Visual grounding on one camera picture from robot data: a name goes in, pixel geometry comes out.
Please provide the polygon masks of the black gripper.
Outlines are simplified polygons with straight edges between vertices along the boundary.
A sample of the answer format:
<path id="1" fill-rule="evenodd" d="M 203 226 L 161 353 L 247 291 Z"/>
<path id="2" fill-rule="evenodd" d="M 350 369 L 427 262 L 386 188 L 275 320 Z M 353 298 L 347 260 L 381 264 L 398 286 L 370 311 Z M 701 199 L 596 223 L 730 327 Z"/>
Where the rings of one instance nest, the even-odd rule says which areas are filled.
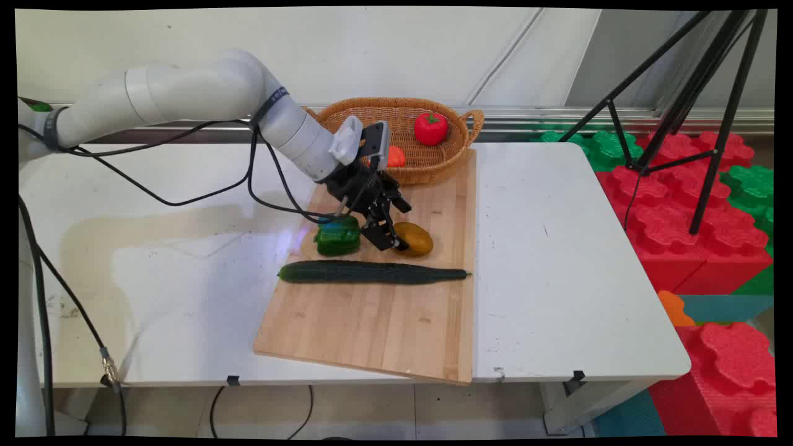
<path id="1" fill-rule="evenodd" d="M 393 205 L 402 214 L 407 214 L 413 207 L 402 197 L 399 184 L 387 172 L 376 172 L 357 160 L 348 166 L 337 167 L 320 184 L 337 200 L 346 198 L 342 209 L 358 212 L 366 218 L 361 234 L 371 245 L 380 251 L 407 251 L 410 248 L 407 240 L 396 233 L 389 209 Z"/>

